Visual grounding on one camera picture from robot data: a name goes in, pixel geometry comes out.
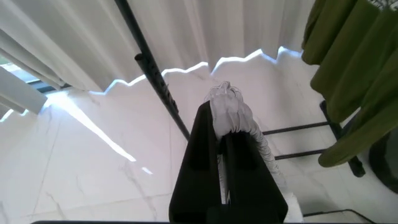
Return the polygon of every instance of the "white curtain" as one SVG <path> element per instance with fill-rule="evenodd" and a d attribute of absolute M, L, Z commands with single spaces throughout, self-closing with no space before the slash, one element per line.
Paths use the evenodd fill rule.
<path fill-rule="evenodd" d="M 300 51 L 314 0 L 129 0 L 160 70 L 257 49 Z M 142 75 L 140 53 L 111 0 L 0 0 L 0 54 L 59 88 L 105 91 Z"/>

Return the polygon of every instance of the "floor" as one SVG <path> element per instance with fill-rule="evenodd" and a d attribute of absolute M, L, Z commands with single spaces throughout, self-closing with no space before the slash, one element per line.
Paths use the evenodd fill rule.
<path fill-rule="evenodd" d="M 238 87 L 263 131 L 324 121 L 322 97 L 309 87 L 317 67 L 282 51 L 169 72 L 166 82 L 192 128 L 210 87 Z M 0 123 L 0 223 L 36 220 L 167 221 L 186 140 L 145 79 L 116 82 L 107 93 L 49 94 L 41 114 L 12 113 Z M 267 137 L 275 156 L 331 146 L 327 126 Z M 398 195 L 347 164 L 322 168 L 318 156 L 279 161 L 304 214 L 350 208 L 375 222 L 398 222 Z"/>

